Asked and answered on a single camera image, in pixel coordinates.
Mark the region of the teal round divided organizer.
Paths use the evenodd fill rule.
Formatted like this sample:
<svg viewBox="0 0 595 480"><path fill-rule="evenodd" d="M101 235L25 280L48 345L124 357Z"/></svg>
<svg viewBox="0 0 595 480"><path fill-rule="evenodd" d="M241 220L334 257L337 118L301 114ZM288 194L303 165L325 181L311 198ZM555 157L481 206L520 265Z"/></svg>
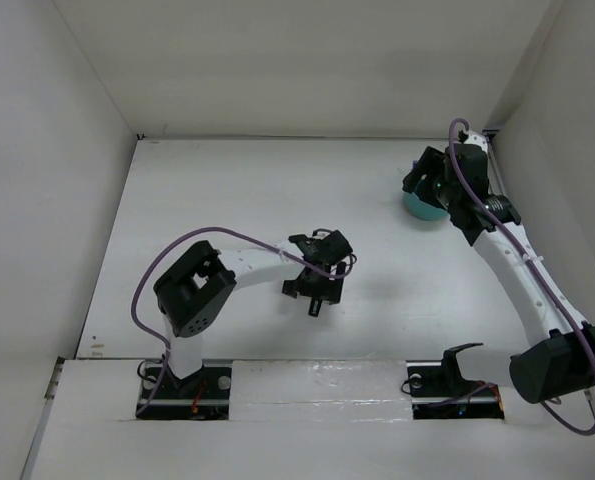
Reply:
<svg viewBox="0 0 595 480"><path fill-rule="evenodd" d="M403 205L413 217L422 221L437 222L448 216L445 210L423 202L415 193L404 192Z"/></svg>

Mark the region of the pink black highlighter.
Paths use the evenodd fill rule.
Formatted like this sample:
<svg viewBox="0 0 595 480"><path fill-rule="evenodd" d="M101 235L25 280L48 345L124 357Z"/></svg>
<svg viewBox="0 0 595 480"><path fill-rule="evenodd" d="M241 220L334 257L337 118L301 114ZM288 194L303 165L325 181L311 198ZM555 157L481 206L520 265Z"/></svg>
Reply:
<svg viewBox="0 0 595 480"><path fill-rule="evenodd" d="M309 304L308 315L310 317L318 317L321 311L323 301L319 298L312 298Z"/></svg>

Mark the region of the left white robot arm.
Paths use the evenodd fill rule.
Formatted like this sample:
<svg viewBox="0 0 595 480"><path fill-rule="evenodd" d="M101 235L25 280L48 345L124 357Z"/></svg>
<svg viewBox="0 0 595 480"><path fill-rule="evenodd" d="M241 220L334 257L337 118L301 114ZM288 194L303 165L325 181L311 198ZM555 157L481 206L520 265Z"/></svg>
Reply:
<svg viewBox="0 0 595 480"><path fill-rule="evenodd" d="M169 342L165 384L178 396L189 396L199 387L202 334L233 292L281 282L281 293L308 298L308 315L316 317L325 303L341 301L344 278L356 261L338 230L291 235L275 244L242 239L253 247L220 251L199 241L154 283Z"/></svg>

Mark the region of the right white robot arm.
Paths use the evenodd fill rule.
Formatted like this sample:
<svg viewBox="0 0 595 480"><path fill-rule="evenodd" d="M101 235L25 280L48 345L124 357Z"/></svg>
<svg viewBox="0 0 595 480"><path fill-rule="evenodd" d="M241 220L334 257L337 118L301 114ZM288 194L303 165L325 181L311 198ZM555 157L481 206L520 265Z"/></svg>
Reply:
<svg viewBox="0 0 595 480"><path fill-rule="evenodd" d="M510 360L509 376L531 404L595 385L595 325L570 306L527 238L512 202L490 189L485 146L456 143L456 156L428 146L402 181L407 207L428 220L448 215L488 264L513 304L529 349Z"/></svg>

